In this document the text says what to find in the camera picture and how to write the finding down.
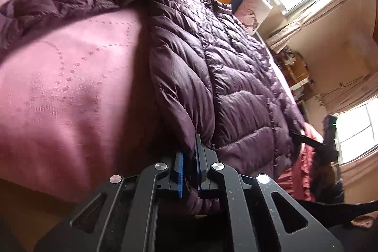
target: pillow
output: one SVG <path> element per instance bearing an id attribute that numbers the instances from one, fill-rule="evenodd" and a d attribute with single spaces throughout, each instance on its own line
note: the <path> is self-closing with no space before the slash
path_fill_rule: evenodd
<path id="1" fill-rule="evenodd" d="M 240 7 L 236 10 L 235 16 L 252 36 L 266 19 L 272 8 L 267 0 L 243 0 Z"/>

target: pink bedspread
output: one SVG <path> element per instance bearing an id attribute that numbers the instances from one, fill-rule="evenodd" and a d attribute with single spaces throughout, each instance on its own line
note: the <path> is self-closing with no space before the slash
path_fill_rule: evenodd
<path id="1" fill-rule="evenodd" d="M 33 32 L 0 64 L 0 178 L 76 202 L 155 161 L 145 18 L 134 4 Z"/>

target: bed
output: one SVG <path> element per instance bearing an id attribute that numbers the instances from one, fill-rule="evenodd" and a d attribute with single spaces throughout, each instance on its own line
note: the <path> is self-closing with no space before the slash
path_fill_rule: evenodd
<path id="1" fill-rule="evenodd" d="M 134 175 L 156 161 L 167 133 L 149 75 L 145 18 L 136 3 L 42 29 L 0 63 L 0 178 L 77 202 L 112 174 Z M 321 140 L 311 126 L 305 133 Z M 311 159 L 303 146 L 278 179 L 298 199 L 312 198 Z"/>

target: black metal bracket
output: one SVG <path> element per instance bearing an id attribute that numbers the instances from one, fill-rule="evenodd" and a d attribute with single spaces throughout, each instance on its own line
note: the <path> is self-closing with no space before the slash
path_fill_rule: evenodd
<path id="1" fill-rule="evenodd" d="M 224 251 L 341 252 L 341 243 L 325 226 L 345 222 L 345 210 L 347 219 L 353 219 L 378 209 L 378 203 L 369 207 L 299 204 L 267 175 L 250 178 L 219 162 L 214 151 L 202 146 L 199 135 L 195 147 L 198 193 L 202 198 L 219 198 L 227 213 L 224 227 L 229 236 Z M 182 174 L 183 156 L 177 153 L 139 176 L 112 176 L 48 232 L 34 251 L 155 251 L 159 202 L 180 199 Z M 333 207 L 337 214 L 331 213 L 331 206 L 337 206 Z"/>

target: wall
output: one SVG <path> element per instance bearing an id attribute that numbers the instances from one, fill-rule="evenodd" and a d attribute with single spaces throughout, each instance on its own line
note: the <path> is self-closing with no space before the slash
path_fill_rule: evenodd
<path id="1" fill-rule="evenodd" d="M 346 203 L 364 203 L 378 200 L 378 168 L 345 185 L 344 190 Z"/>
<path id="2" fill-rule="evenodd" d="M 315 97 L 310 98 L 304 104 L 309 123 L 316 131 L 324 136 L 323 119 L 328 115 L 324 106 L 321 106 Z"/>

